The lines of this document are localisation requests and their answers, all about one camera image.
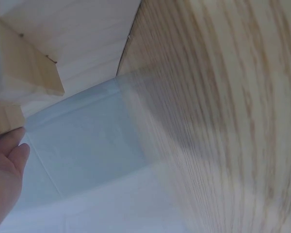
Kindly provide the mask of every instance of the hand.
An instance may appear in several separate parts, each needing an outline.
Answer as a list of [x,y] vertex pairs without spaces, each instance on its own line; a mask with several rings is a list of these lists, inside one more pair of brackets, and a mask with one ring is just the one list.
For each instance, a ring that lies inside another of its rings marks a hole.
[[27,144],[18,146],[24,135],[25,129],[19,128],[0,138],[0,224],[21,193],[24,168],[30,154]]

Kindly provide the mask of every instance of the wooden board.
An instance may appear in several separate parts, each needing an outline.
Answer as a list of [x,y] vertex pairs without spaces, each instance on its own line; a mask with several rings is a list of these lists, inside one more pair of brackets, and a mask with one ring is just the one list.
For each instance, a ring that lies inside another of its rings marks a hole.
[[116,75],[140,0],[0,0],[0,19],[57,62],[65,95],[22,105],[26,116]]
[[65,93],[54,62],[2,22],[0,59],[3,80],[0,101],[24,104]]
[[197,233],[291,233],[291,0],[144,0],[117,78]]
[[0,105],[0,134],[24,125],[25,118],[19,105]]

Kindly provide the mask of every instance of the light wood panel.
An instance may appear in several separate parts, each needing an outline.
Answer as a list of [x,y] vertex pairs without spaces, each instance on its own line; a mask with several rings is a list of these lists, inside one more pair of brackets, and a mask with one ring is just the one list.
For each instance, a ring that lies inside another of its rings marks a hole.
[[20,105],[0,105],[0,134],[23,127],[25,118]]
[[0,0],[0,18],[57,62],[62,98],[22,105],[26,116],[116,75],[140,0]]
[[54,62],[2,22],[0,56],[3,81],[0,101],[22,104],[65,93]]
[[0,21],[0,134],[24,126],[21,104],[63,94],[55,63]]
[[119,69],[197,233],[291,233],[291,0],[144,0]]

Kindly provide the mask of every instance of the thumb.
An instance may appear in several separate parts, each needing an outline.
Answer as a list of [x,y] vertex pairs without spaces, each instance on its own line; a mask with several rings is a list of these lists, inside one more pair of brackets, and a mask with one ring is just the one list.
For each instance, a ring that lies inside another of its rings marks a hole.
[[30,154],[30,147],[24,143],[14,148],[8,156],[8,159],[14,164],[17,171],[23,177],[26,162]]

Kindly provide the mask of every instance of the finger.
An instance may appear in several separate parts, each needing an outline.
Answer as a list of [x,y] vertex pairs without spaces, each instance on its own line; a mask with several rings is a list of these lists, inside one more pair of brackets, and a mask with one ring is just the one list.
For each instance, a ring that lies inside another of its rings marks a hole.
[[21,144],[19,147],[16,147],[12,150],[8,159],[14,164],[16,170],[20,173],[21,177],[23,177],[24,169],[26,162],[28,160],[30,154],[30,147],[28,144]]
[[5,156],[8,156],[11,151],[19,145],[25,135],[25,132],[26,130],[24,128],[19,128],[0,138],[0,150]]

